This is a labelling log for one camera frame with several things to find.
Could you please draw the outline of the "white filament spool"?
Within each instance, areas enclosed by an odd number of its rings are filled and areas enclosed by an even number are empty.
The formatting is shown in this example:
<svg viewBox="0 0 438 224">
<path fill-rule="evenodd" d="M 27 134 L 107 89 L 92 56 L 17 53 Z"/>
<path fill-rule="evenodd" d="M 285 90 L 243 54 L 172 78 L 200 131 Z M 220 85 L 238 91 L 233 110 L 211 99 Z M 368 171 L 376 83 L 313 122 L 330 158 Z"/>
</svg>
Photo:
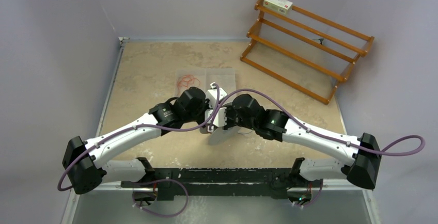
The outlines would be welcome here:
<svg viewBox="0 0 438 224">
<path fill-rule="evenodd" d="M 206 127 L 202 127 L 199 129 L 201 134 L 208 135 L 208 145 L 215 146 L 219 145 L 227 140 L 229 140 L 232 136 L 237 134 L 239 131 L 239 127 L 231 127 L 227 130 L 224 130 L 222 127 L 215 129 L 214 132 L 209 133 Z"/>
</svg>

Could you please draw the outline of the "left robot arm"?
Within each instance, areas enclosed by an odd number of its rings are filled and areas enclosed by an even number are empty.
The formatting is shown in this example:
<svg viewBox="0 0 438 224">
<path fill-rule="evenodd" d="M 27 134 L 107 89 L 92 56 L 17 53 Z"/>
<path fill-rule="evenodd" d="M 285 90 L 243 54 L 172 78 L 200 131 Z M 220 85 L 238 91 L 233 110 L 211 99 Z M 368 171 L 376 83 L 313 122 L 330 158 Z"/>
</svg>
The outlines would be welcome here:
<svg viewBox="0 0 438 224">
<path fill-rule="evenodd" d="M 206 124 L 205 112 L 211 104 L 199 88 L 191 87 L 179 97 L 168 99 L 151 108 L 133 122 L 107 134 L 83 140 L 71 138 L 62 159 L 64 172 L 58 191 L 73 189 L 76 194 L 88 193 L 101 184 L 131 181 L 140 187 L 153 183 L 154 173 L 148 170 L 145 158 L 116 161 L 114 157 L 147 140 L 169 132 L 183 132 L 185 123 Z"/>
</svg>

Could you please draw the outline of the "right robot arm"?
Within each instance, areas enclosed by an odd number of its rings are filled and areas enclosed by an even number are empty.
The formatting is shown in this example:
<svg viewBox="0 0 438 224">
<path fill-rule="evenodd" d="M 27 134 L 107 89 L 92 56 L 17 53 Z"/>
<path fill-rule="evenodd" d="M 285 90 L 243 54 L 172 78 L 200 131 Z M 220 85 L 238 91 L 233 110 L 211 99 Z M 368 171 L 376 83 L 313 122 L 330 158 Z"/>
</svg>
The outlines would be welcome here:
<svg viewBox="0 0 438 224">
<path fill-rule="evenodd" d="M 373 135 L 344 135 L 306 124 L 282 110 L 265 109 L 249 94 L 236 97 L 225 107 L 228 126 L 244 127 L 265 140 L 298 144 L 329 155 L 326 159 L 297 158 L 290 172 L 294 185 L 346 179 L 357 187 L 375 189 L 382 156 Z"/>
</svg>

